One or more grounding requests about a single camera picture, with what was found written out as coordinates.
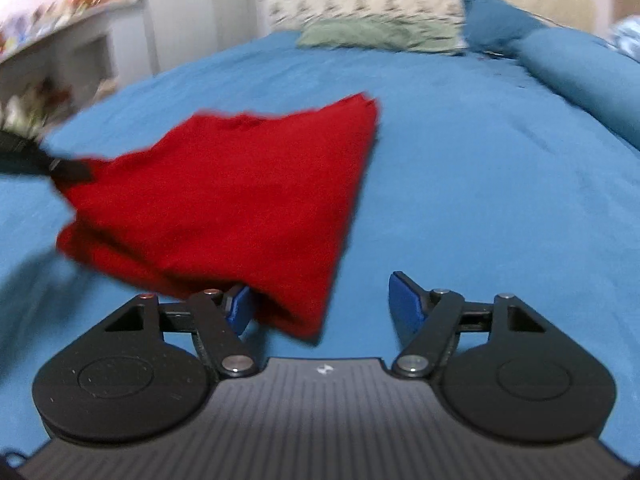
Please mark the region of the red knit sweater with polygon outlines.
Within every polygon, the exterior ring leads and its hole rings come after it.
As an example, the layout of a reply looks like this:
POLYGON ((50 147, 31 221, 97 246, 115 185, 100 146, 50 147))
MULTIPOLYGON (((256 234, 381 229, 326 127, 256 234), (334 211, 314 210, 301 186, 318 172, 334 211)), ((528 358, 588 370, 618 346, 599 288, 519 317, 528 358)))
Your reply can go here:
POLYGON ((259 323, 314 338, 377 122, 361 93, 284 116, 195 114, 150 148, 88 159, 90 181, 60 183, 75 217, 56 244, 175 298, 246 285, 259 323))

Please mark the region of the white shelf desk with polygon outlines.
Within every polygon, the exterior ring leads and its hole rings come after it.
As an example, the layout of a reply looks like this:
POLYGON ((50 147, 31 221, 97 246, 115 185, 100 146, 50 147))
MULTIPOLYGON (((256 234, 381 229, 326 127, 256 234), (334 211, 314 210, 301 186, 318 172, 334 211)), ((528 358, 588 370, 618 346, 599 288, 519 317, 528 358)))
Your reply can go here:
POLYGON ((96 6, 1 55, 1 125, 39 139, 152 75, 143 3, 96 6))

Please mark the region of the blue bed sheet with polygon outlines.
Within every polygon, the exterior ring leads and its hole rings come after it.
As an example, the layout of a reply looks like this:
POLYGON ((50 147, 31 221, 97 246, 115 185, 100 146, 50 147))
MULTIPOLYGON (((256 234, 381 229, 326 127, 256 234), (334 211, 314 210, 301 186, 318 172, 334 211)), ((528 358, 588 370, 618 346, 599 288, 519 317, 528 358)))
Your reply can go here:
MULTIPOLYGON (((280 32, 119 91, 47 142, 142 151, 198 113, 365 94, 376 136, 317 336, 253 317, 216 379, 186 300, 63 254, 48 178, 1 181, 1 468, 21 479, 633 479, 639 153, 520 61, 302 50, 280 32), (395 271, 464 300, 457 347, 396 375, 395 271)), ((208 288, 226 292, 225 288, 208 288)))

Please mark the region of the white grey wardrobe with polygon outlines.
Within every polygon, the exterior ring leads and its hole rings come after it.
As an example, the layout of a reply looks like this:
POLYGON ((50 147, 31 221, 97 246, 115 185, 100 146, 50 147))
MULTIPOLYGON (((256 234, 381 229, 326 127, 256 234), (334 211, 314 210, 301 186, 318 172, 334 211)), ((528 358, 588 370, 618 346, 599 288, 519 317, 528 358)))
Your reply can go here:
POLYGON ((259 35, 258 0, 144 0, 144 12, 158 74, 259 35))

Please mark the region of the green pillow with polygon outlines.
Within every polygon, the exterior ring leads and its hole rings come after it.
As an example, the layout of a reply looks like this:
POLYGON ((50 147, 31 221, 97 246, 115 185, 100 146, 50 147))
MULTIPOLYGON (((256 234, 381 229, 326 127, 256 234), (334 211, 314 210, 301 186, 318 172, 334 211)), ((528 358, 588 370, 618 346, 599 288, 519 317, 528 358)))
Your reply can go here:
POLYGON ((300 33, 296 47, 454 55, 466 48, 466 42, 458 24, 375 15, 312 22, 300 33))

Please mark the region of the rolled blue duvet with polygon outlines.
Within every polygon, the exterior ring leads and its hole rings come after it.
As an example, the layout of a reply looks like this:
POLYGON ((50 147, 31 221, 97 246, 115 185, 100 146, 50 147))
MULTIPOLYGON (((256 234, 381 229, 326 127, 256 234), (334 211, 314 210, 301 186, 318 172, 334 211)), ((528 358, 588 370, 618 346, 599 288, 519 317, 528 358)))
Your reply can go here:
POLYGON ((635 148, 639 145, 639 63, 599 37, 541 28, 518 43, 518 60, 555 93, 635 148))

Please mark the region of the blue pillow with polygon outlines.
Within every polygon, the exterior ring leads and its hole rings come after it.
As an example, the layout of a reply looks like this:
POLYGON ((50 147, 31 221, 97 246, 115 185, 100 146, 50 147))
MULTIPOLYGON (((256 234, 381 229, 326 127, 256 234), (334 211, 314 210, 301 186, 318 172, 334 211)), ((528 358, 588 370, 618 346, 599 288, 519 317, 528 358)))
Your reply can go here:
POLYGON ((461 0, 463 38, 469 50, 516 58, 520 42, 547 25, 504 0, 461 0))

